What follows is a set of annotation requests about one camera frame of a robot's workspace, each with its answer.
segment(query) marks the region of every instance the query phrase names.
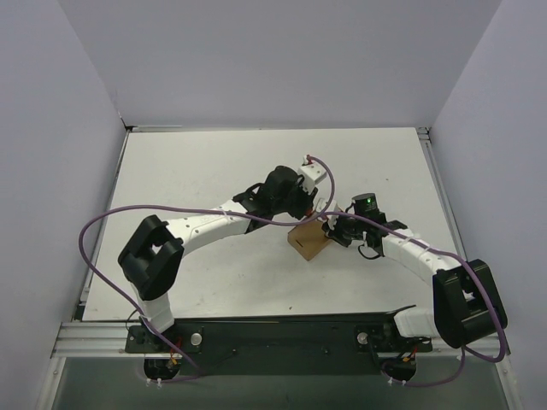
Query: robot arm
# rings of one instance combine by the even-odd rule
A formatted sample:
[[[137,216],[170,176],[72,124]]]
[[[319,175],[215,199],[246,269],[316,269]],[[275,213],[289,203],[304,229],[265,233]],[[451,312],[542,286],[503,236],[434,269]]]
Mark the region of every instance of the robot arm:
[[[224,237],[244,235],[267,224],[218,212],[233,211],[263,220],[288,213],[300,220],[312,214],[316,185],[325,177],[323,167],[308,161],[296,172],[278,166],[264,183],[254,184],[214,208],[216,214],[166,221],[155,215],[144,219],[121,251],[118,263],[131,282],[138,304],[149,322],[160,332],[173,325],[168,291],[174,284],[183,257]]]
[[[432,284],[433,311],[412,307],[395,315],[394,320],[401,336],[441,336],[451,347],[459,348],[496,331],[478,288],[458,261],[434,254],[424,241],[421,241],[424,247],[410,242],[409,239],[414,238],[415,234],[398,220],[388,222],[385,214],[379,211],[374,194],[355,196],[351,207],[355,215],[400,233],[407,239],[401,239],[350,215],[329,216],[322,226],[327,237],[345,247],[353,240],[364,240],[379,256],[399,262],[425,283]],[[481,260],[468,264],[485,287],[500,323],[505,328],[507,316],[490,268]]]

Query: light gray wall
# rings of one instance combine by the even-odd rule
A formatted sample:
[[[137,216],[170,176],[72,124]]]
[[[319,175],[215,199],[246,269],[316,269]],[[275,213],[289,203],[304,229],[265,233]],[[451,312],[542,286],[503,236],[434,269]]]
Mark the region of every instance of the light gray wall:
[[[430,126],[500,0],[60,0],[129,125]]]
[[[123,137],[58,3],[0,2],[0,408],[34,408]]]
[[[494,272],[526,408],[547,402],[547,2],[504,0],[432,128],[465,249]]]

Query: purple cable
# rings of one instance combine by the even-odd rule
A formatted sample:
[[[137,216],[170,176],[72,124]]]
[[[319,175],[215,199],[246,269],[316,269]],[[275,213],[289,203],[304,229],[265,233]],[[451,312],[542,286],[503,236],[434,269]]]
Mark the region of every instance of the purple cable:
[[[266,224],[269,224],[269,225],[274,225],[274,226],[299,226],[299,225],[302,225],[302,224],[307,224],[313,220],[317,220],[318,218],[321,218],[322,216],[326,216],[326,215],[337,215],[337,216],[349,216],[349,217],[352,217],[352,218],[356,218],[358,220],[362,220],[366,223],[368,223],[369,225],[371,226],[375,226],[376,228],[380,229],[380,230],[383,230],[383,231],[386,231],[396,237],[400,237],[401,239],[407,239],[407,237],[399,232],[395,232],[395,231],[392,231],[382,225],[379,225],[377,224],[376,222],[372,221],[372,220],[369,220],[367,218],[363,218],[361,216],[358,216],[358,215],[354,215],[354,214],[347,214],[347,213],[343,213],[343,212],[327,212],[327,209],[329,208],[329,206],[331,205],[332,203],[332,199],[334,198],[334,192],[335,192],[335,183],[334,183],[334,177],[332,175],[332,172],[330,170],[330,168],[326,165],[325,162],[323,162],[322,160],[320,160],[319,158],[316,158],[316,157],[313,157],[311,155],[308,155],[308,159],[310,161],[315,161],[317,163],[319,163],[320,165],[322,165],[325,170],[326,170],[326,173],[331,181],[331,193],[330,193],[330,196],[329,196],[329,199],[326,203],[326,206],[324,207],[324,209],[319,212],[318,214],[315,214],[313,215],[312,217],[308,218],[308,219],[305,219],[305,220],[300,220],[300,221],[296,221],[296,222],[277,222],[277,221],[273,221],[273,220],[265,220],[263,218],[260,218],[260,217],[257,217],[257,216],[254,216],[254,215],[248,215],[248,214],[242,214],[242,213],[239,213],[239,212],[234,212],[234,211],[219,211],[219,210],[213,210],[213,209],[192,209],[192,208],[176,208],[176,207],[168,207],[168,206],[162,206],[162,205],[129,205],[129,206],[125,206],[125,207],[119,207],[119,208],[113,208],[113,209],[110,209],[109,211],[103,213],[103,214],[100,214],[98,216],[96,216],[95,218],[93,218],[92,220],[90,220],[89,222],[87,222],[84,227],[82,228],[80,234],[79,234],[79,240],[78,240],[78,246],[79,246],[79,252],[81,253],[82,255],[82,258],[84,259],[84,262],[86,263],[86,265],[101,279],[103,280],[107,285],[109,285],[112,289],[114,289],[115,291],[117,291],[120,295],[122,295],[124,298],[126,298],[136,309],[137,311],[139,312],[139,314],[141,315],[141,318],[143,319],[143,322],[144,324],[149,328],[149,330],[154,333],[156,336],[158,336],[163,342],[165,342],[171,349],[173,349],[175,352],[181,354],[181,356],[190,364],[192,365],[198,372],[199,374],[203,374],[203,372],[201,371],[201,369],[199,368],[199,366],[191,359],[190,356],[188,356],[186,353],[184,353],[182,351],[182,349],[178,348],[176,345],[174,345],[173,343],[171,343],[168,339],[166,339],[145,317],[144,317],[144,312],[143,310],[141,309],[141,307],[125,292],[123,291],[120,287],[118,287],[116,284],[114,284],[112,281],[110,281],[104,274],[102,274],[94,265],[93,263],[91,262],[91,260],[89,259],[89,257],[87,256],[87,254],[85,253],[85,249],[84,249],[84,236],[85,236],[85,233],[87,232],[87,230],[89,229],[89,227],[91,225],[93,225],[95,222],[101,220],[102,218],[105,218],[111,214],[118,214],[120,212],[125,212],[125,211],[130,211],[130,210],[136,210],[136,209],[155,209],[155,210],[161,210],[161,211],[169,211],[169,212],[177,212],[177,213],[188,213],[188,214],[212,214],[212,215],[231,215],[231,216],[238,216],[238,217],[241,217],[241,218],[246,218],[246,219],[249,219],[249,220],[256,220],[256,221],[259,221],[259,222],[262,222],[262,223],[266,223]],[[410,242],[412,243],[415,243],[417,244],[418,246],[422,247],[423,249],[426,249],[428,248],[424,243],[421,243],[413,238],[410,238],[409,239]],[[498,334],[498,337],[499,337],[499,340],[500,340],[500,353],[498,355],[498,357],[496,358],[491,358],[489,356],[485,356],[483,354],[480,354],[478,352],[475,352],[473,351],[472,349],[470,348],[465,348],[469,353],[471,354],[474,354],[475,356],[481,358],[482,360],[486,360],[486,361],[490,361],[490,362],[493,362],[493,363],[496,363],[496,362],[499,362],[503,359],[503,357],[505,356],[505,353],[506,353],[506,350],[507,350],[507,342],[505,340],[505,336],[504,336],[504,332],[503,332],[503,328],[501,327],[501,324],[499,322],[499,318],[497,317],[495,311],[494,311],[494,307],[492,306],[491,304],[491,301],[490,301],[490,298],[488,297],[488,295],[486,294],[486,290],[484,288],[484,286],[480,283],[479,279],[477,278],[476,274],[474,273],[473,269],[468,265],[468,263],[463,260],[463,258],[461,258],[459,255],[456,255],[456,254],[453,254],[451,252],[445,252],[445,251],[442,251],[442,250],[438,250],[438,249],[432,249],[432,248],[429,248],[428,249],[429,251],[431,251],[433,254],[435,255],[444,255],[444,256],[448,256],[450,258],[453,258],[455,260],[457,260],[460,264],[462,264],[462,266],[464,267],[464,269],[469,273],[469,276],[471,277],[471,279],[475,282],[475,284],[477,285],[477,288],[479,289],[479,293],[482,295],[483,299],[485,300],[485,304],[488,308],[488,311],[490,313],[490,316],[492,317],[492,320],[494,322],[494,326],[496,327],[496,330],[497,330],[497,334]],[[465,357],[465,354],[463,354],[462,356],[462,364],[461,364],[461,368],[458,369],[458,372],[453,376],[453,378],[451,378],[450,380],[447,379],[447,381],[442,381],[442,382],[436,382],[435,384],[430,384],[430,385],[438,385],[438,384],[443,384],[443,383],[448,383],[449,381],[451,380],[454,380],[454,378],[456,378],[457,376],[459,376],[459,374],[462,372],[462,368],[463,368],[463,362],[465,361],[464,359]],[[185,380],[192,380],[192,379],[196,379],[196,378],[199,378],[200,376],[199,375],[196,375],[196,376],[185,376],[185,377],[182,377],[182,378],[174,378],[172,380],[170,380],[170,382],[179,382],[179,381],[185,381]]]
[[[178,348],[174,343],[169,341],[166,337],[164,337],[145,317],[144,317],[144,311],[143,309],[136,303],[124,290],[122,290],[119,286],[117,286],[114,282],[112,282],[110,279],[108,279],[101,271],[97,269],[95,265],[93,265],[93,262],[91,262],[90,258],[87,256],[87,253],[84,249],[84,237],[87,230],[90,228],[91,225],[93,225],[95,222],[101,220],[102,218],[105,218],[112,214],[118,214],[119,212],[125,212],[135,209],[155,209],[155,210],[161,210],[161,211],[170,211],[170,212],[178,212],[178,213],[186,213],[186,214],[208,214],[208,215],[231,215],[231,216],[238,216],[241,218],[246,218],[249,220],[256,220],[259,222],[263,222],[270,225],[275,226],[299,226],[302,224],[307,224],[311,222],[312,220],[317,220],[321,216],[323,216],[328,209],[328,207],[332,203],[332,199],[334,198],[334,191],[335,191],[335,184],[334,184],[334,176],[332,175],[332,172],[330,168],[327,166],[325,162],[320,160],[319,158],[316,158],[314,156],[308,155],[309,161],[315,161],[318,164],[320,164],[322,167],[325,168],[326,174],[328,175],[328,178],[331,181],[331,194],[328,198],[328,201],[326,202],[326,206],[323,208],[321,212],[318,214],[313,215],[310,218],[307,218],[305,220],[299,220],[295,222],[277,222],[274,220],[266,220],[263,218],[260,218],[258,216],[254,215],[248,215],[248,214],[242,214],[240,212],[234,212],[234,211],[220,211],[220,210],[213,210],[213,209],[191,209],[191,208],[176,208],[176,207],[166,207],[162,205],[129,205],[126,207],[119,207],[119,208],[113,208],[110,209],[107,212],[104,212],[95,218],[88,221],[82,230],[79,233],[78,237],[78,248],[79,252],[82,256],[82,259],[86,263],[86,265],[101,279],[103,280],[108,286],[110,286],[112,289],[114,289],[116,292],[118,292],[120,295],[122,295],[129,303],[133,305],[135,309],[137,309],[137,312],[140,314],[141,319],[143,320],[143,323],[148,327],[148,329],[154,333],[156,336],[158,336],[164,343],[166,343],[171,349],[173,349],[175,352],[180,354],[192,367],[194,367],[199,374],[203,374],[200,367],[197,365],[197,363],[188,356],[181,348]],[[186,381],[186,380],[193,380],[198,378],[199,376],[185,376],[182,378],[174,378],[170,380],[170,382],[180,382],[180,381]]]
[[[397,384],[402,384],[404,387],[436,387],[436,386],[440,386],[442,384],[447,384],[447,383],[450,383],[450,382],[453,382],[454,380],[456,380],[463,372],[463,367],[465,366],[465,349],[462,347],[462,357],[460,359],[460,365],[458,366],[458,370],[456,370],[456,372],[448,377],[448,378],[444,378],[443,380],[438,380],[437,382],[427,382],[427,383],[416,383],[416,382],[406,382],[406,383],[403,383],[403,381],[401,380],[397,380],[396,378],[392,378],[389,374],[387,374],[385,372],[385,364],[386,363],[389,363],[389,361],[385,361],[384,363],[382,363],[382,374],[384,376],[387,376],[388,378],[390,378],[390,380],[393,380],[395,383]]]
[[[368,218],[363,218],[362,216],[354,215],[354,214],[347,214],[345,212],[325,212],[325,215],[337,215],[337,216],[349,216],[351,218],[355,218],[357,220],[362,220],[363,222],[368,223],[371,226],[374,226],[384,232],[390,233],[391,235],[394,235],[396,237],[400,237],[403,240],[409,240],[411,243],[414,243],[418,246],[420,246],[423,249],[427,249],[429,252],[435,255],[442,255],[442,256],[448,256],[449,258],[455,259],[458,261],[463,268],[466,270],[466,272],[469,274],[473,282],[475,283],[475,286],[477,286],[477,289],[479,290],[480,295],[482,296],[483,300],[485,301],[486,308],[488,308],[488,313],[490,314],[490,317],[492,319],[492,322],[494,323],[494,327],[496,328],[497,337],[499,339],[499,354],[497,357],[490,357],[486,356],[484,354],[481,354],[479,352],[476,352],[472,350],[471,348],[468,348],[467,346],[465,349],[472,355],[485,360],[489,361],[490,363],[498,363],[503,360],[503,357],[505,357],[507,353],[507,340],[505,338],[505,332],[503,331],[502,324],[499,321],[499,318],[497,317],[496,310],[494,309],[494,306],[492,305],[492,302],[490,300],[490,297],[488,296],[488,293],[486,293],[486,289],[483,286],[483,284],[480,282],[479,278],[477,277],[474,270],[469,266],[469,264],[461,258],[461,256],[457,254],[453,254],[452,252],[446,252],[444,250],[439,250],[435,248],[429,248],[424,243],[414,239],[409,238],[406,235],[403,235],[402,233],[393,231],[389,228],[386,228],[385,226],[382,226],[380,224],[377,224],[373,220],[370,220]]]

